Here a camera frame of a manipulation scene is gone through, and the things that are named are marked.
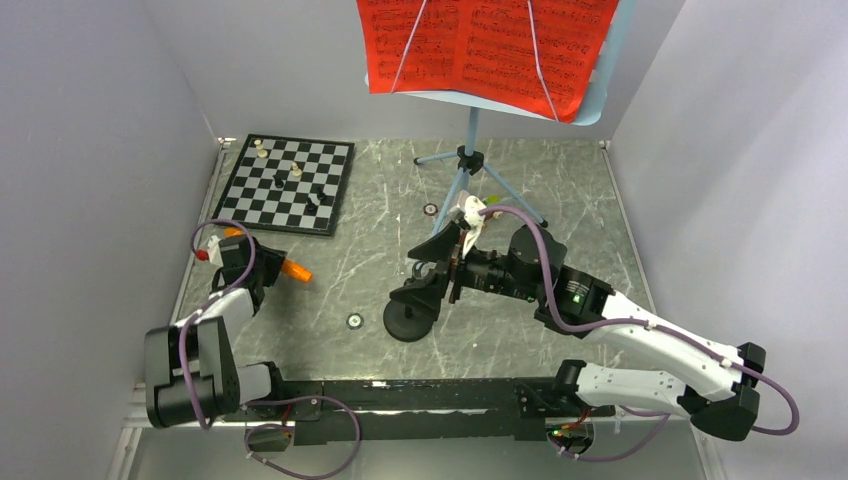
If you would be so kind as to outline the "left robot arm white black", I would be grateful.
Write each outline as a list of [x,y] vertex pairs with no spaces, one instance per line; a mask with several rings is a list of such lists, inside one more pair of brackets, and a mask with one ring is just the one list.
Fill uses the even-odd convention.
[[270,361],[237,366],[230,336],[258,312],[288,253],[258,241],[249,246],[243,235],[213,236],[206,252],[217,269],[206,303],[193,313],[195,322],[184,330],[183,319],[145,335],[145,404],[155,428],[195,420],[195,404],[206,420],[234,414],[246,403],[261,419],[272,420],[287,406],[279,368]]

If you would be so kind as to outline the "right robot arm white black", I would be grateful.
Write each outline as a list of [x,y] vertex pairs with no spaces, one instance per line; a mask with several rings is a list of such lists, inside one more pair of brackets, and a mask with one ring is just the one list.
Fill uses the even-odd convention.
[[565,360],[551,388],[560,413],[621,405],[678,415],[729,441],[742,441],[753,431],[760,403],[755,376],[766,356],[762,347],[712,342],[643,310],[608,283],[566,266],[566,247],[535,224],[516,230],[504,254],[476,247],[465,251],[466,235],[462,224],[451,223],[409,251],[410,258],[433,266],[390,292],[383,323],[391,337],[424,338],[442,300],[457,300],[463,289],[534,302],[533,317],[547,329],[614,345],[656,367],[611,369]]

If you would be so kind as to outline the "black microphone stand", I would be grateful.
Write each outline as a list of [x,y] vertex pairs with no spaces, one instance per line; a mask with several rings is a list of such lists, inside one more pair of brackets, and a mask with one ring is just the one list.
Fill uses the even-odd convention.
[[439,276],[430,271],[431,264],[418,261],[412,276],[390,293],[383,311],[383,324],[388,334],[401,342],[412,343],[430,333],[438,318]]

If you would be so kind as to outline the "orange toy microphone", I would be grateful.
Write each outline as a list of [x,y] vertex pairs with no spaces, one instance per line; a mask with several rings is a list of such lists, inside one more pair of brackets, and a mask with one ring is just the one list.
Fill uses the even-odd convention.
[[253,258],[253,267],[241,282],[244,287],[259,284],[270,287],[280,274],[303,283],[309,283],[312,280],[313,274],[305,267],[289,260],[285,251],[264,247],[256,238],[253,239],[253,248],[250,248],[246,234],[237,228],[227,228],[218,247],[223,262],[221,272],[228,285],[235,284],[242,276],[250,258]]

